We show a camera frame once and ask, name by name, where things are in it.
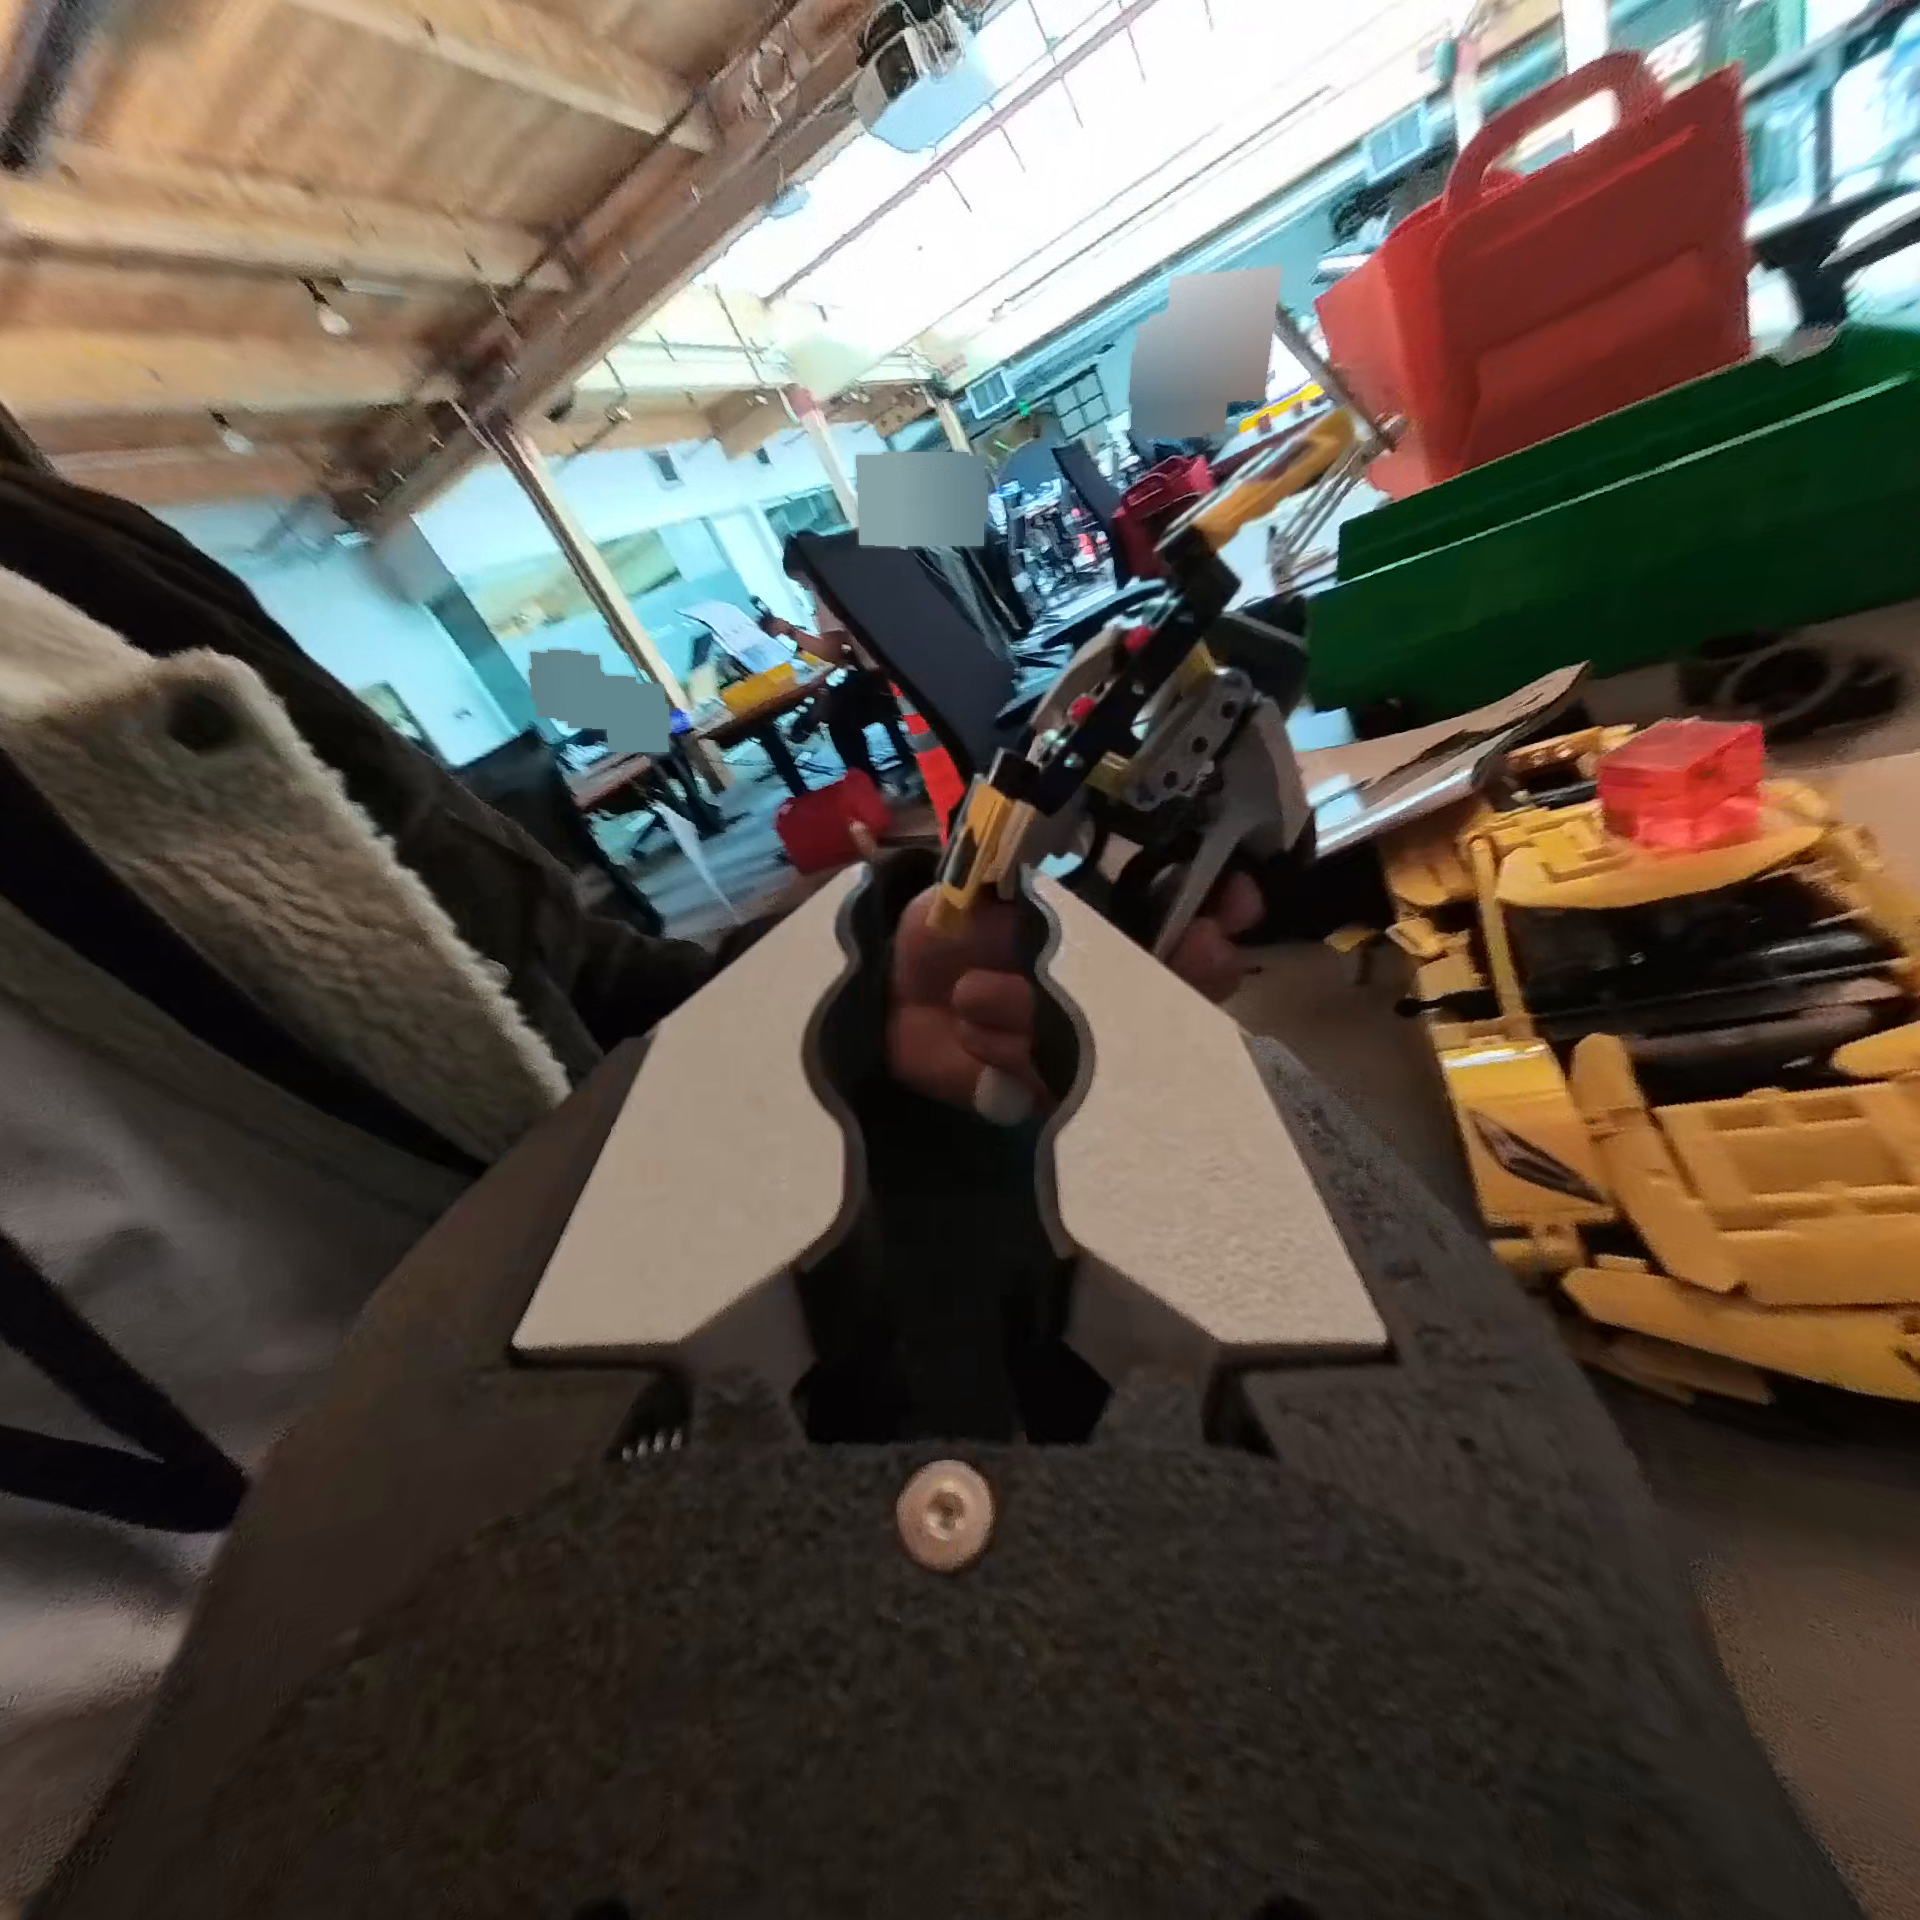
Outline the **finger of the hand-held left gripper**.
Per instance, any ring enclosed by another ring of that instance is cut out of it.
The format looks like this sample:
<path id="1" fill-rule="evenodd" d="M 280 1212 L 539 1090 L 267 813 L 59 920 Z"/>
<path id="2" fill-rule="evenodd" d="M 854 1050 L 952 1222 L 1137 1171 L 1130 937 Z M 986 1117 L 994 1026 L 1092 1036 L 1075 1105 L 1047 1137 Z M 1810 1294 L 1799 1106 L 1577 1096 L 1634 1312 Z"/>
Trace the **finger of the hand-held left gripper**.
<path id="1" fill-rule="evenodd" d="M 1077 724 L 1081 704 L 1096 704 L 1110 682 L 1134 684 L 1152 639 L 1152 625 L 1110 625 L 1087 641 L 1034 709 L 1031 750 L 1036 757 L 1050 753 L 1055 740 Z"/>

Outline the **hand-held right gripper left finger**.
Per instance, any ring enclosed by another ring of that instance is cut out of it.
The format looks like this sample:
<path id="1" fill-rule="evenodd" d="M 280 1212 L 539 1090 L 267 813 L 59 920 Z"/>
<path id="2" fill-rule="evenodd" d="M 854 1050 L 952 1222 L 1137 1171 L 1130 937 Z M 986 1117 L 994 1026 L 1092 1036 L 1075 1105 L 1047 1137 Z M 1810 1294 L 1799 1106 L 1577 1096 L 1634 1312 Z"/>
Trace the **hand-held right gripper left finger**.
<path id="1" fill-rule="evenodd" d="M 825 1057 L 857 984 L 869 865 L 837 875 L 662 1021 L 513 1335 L 535 1368 L 641 1367 L 791 1398 L 802 1279 L 865 1183 Z"/>

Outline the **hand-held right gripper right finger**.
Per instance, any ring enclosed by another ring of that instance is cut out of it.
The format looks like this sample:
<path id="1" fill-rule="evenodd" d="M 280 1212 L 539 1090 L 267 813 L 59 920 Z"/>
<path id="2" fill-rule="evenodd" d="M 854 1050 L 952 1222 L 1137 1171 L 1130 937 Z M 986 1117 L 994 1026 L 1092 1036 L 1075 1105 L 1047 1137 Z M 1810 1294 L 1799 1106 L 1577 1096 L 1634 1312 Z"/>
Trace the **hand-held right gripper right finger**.
<path id="1" fill-rule="evenodd" d="M 1385 1363 L 1386 1323 L 1240 1024 L 1056 878 L 1027 901 L 1072 1054 L 1039 1149 L 1069 1350 L 1110 1388 L 1168 1379 L 1201 1400 Z"/>

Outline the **yellow black brick assembly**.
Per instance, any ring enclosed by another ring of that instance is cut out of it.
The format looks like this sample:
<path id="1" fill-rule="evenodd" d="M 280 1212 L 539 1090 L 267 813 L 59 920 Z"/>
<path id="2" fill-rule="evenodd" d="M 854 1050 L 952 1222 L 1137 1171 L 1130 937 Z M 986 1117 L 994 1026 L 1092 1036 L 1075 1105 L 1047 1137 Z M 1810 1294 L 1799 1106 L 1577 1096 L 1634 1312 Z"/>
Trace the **yellow black brick assembly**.
<path id="1" fill-rule="evenodd" d="M 951 929 L 989 899 L 1012 901 L 1047 860 L 1075 856 L 1095 875 L 1110 847 L 1134 855 L 1110 834 L 1110 798 L 1152 724 L 1154 702 L 1185 693 L 1210 664 L 1205 641 L 1236 608 L 1240 590 L 1229 564 L 1233 540 L 1316 484 L 1348 479 L 1359 455 L 1353 414 L 1327 414 L 1260 453 L 1167 529 L 1156 550 L 1162 580 L 1130 621 L 1112 623 L 1154 626 L 1140 679 L 1115 680 L 1096 702 L 1085 701 L 1045 755 L 1034 755 L 1031 721 L 1020 745 L 1001 750 L 971 783 L 934 883 L 936 924 Z"/>

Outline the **person's left hand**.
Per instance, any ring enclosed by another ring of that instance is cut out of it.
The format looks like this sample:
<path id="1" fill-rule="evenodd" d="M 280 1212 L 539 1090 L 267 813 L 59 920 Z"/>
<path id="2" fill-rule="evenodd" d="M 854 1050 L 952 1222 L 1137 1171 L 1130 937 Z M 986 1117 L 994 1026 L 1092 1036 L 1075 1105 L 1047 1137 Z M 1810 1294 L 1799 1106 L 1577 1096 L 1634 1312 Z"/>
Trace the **person's left hand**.
<path id="1" fill-rule="evenodd" d="M 1036 1059 L 1041 996 L 1023 913 L 992 899 L 940 926 L 940 899 L 934 887 L 923 889 L 892 937 L 886 1064 L 911 1092 L 997 1124 L 1041 1114 L 1053 1092 Z M 1225 878 L 1167 971 L 1212 1004 L 1229 1003 L 1255 967 L 1240 938 L 1263 918 L 1258 885 Z"/>

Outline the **open instruction booklet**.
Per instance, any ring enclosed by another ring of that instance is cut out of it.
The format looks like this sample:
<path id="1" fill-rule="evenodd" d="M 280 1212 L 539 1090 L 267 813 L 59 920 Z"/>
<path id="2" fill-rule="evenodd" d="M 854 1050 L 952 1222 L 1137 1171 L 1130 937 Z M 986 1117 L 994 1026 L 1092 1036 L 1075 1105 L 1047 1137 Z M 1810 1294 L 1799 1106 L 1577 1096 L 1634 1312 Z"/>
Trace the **open instruction booklet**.
<path id="1" fill-rule="evenodd" d="M 1330 862 L 1484 792 L 1510 755 L 1581 701 L 1591 663 L 1557 668 L 1449 723 L 1298 750 L 1312 855 Z"/>

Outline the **black office chair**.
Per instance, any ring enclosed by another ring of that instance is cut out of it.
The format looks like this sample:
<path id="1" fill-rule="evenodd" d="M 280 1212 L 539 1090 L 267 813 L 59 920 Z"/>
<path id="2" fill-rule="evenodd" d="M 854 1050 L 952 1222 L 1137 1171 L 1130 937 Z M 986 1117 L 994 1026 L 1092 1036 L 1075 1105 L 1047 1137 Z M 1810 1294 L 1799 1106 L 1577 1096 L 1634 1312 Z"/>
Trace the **black office chair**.
<path id="1" fill-rule="evenodd" d="M 782 559 L 898 686 L 965 787 L 1017 745 L 1020 726 L 1007 716 L 1020 691 L 1012 653 L 919 550 L 801 532 L 786 538 Z"/>

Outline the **red container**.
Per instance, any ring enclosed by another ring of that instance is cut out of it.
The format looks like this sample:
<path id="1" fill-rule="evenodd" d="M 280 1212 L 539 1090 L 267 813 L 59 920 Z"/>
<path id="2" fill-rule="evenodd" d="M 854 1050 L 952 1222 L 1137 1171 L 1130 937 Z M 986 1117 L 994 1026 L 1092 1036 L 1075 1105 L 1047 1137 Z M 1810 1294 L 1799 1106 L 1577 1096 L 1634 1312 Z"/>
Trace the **red container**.
<path id="1" fill-rule="evenodd" d="M 891 798 L 859 771 L 791 797 L 774 814 L 781 855 L 805 878 L 871 859 L 895 824 Z"/>

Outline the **red transparent block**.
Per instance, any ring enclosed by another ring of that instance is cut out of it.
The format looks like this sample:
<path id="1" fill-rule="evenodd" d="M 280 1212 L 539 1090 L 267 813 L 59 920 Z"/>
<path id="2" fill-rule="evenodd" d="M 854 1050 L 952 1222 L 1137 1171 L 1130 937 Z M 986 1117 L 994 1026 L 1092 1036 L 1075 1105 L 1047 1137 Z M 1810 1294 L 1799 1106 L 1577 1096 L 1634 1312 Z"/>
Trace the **red transparent block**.
<path id="1" fill-rule="evenodd" d="M 1603 829 L 1647 852 L 1707 852 L 1763 829 L 1766 732 L 1757 723 L 1667 718 L 1597 758 Z"/>

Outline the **green plastic bin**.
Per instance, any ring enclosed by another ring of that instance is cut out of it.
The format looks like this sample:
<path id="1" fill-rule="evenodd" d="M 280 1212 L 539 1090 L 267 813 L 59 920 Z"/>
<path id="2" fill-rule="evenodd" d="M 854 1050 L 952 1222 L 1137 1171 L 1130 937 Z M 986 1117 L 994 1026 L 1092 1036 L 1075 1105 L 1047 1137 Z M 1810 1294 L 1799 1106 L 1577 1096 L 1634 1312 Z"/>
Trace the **green plastic bin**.
<path id="1" fill-rule="evenodd" d="M 1308 696 L 1447 718 L 1916 594 L 1919 335 L 1853 323 L 1348 520 Z"/>

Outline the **yellow brick toy car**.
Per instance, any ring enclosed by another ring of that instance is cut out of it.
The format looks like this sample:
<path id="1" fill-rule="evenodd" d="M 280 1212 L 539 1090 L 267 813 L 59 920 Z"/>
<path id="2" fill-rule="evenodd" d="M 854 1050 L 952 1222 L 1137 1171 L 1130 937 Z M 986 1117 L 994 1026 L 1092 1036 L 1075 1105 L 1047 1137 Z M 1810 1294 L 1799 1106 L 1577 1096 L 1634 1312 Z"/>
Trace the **yellow brick toy car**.
<path id="1" fill-rule="evenodd" d="M 1611 836 L 1597 764 L 1636 732 L 1528 740 L 1377 843 L 1482 1228 L 1594 1371 L 1915 1406 L 1916 889 L 1768 768 L 1752 838 Z"/>

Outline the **black rubber tyres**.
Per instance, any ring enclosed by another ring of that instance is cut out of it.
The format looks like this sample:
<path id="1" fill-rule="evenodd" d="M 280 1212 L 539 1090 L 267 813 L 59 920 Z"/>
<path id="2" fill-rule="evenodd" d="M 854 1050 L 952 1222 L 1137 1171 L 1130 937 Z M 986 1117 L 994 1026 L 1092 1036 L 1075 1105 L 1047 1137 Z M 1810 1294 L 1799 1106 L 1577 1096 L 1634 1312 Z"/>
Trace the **black rubber tyres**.
<path id="1" fill-rule="evenodd" d="M 1908 670 L 1883 651 L 1822 636 L 1747 632 L 1702 642 L 1676 668 L 1683 704 L 1699 716 L 1752 724 L 1786 748 L 1890 718 Z"/>

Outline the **white shirt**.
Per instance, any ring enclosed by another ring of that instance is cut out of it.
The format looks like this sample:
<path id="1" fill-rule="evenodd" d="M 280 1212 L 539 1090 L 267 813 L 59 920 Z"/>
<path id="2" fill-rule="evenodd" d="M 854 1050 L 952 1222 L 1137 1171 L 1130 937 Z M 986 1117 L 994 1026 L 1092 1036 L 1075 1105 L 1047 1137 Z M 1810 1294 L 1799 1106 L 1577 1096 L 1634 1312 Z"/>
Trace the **white shirt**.
<path id="1" fill-rule="evenodd" d="M 4 1003 L 2 1227 L 85 1328 L 241 1470 L 468 1188 L 196 1042 L 155 1078 Z M 4 1900 L 85 1830 L 173 1668 L 228 1524 L 2 1500 Z"/>

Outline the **red tote bag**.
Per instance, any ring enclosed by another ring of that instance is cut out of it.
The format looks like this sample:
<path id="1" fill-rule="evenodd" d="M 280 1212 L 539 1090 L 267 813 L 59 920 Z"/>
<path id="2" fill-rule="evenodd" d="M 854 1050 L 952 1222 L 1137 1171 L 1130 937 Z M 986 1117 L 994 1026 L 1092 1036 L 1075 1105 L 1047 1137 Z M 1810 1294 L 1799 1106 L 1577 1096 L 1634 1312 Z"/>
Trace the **red tote bag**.
<path id="1" fill-rule="evenodd" d="M 1751 355 L 1740 71 L 1669 92 L 1609 52 L 1482 125 L 1436 201 L 1316 301 L 1327 360 L 1397 443 L 1386 501 Z"/>

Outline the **ceiling projector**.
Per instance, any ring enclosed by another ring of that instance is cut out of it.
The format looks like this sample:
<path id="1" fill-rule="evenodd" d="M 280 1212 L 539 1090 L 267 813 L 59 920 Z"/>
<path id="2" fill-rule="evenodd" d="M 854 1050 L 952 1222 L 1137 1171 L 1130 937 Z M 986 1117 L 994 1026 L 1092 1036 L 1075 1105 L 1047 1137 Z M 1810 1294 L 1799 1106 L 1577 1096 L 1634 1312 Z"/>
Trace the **ceiling projector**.
<path id="1" fill-rule="evenodd" d="M 928 154 L 992 107 L 997 79 L 978 51 L 986 7 L 886 3 L 857 40 L 853 111 L 900 154 Z"/>

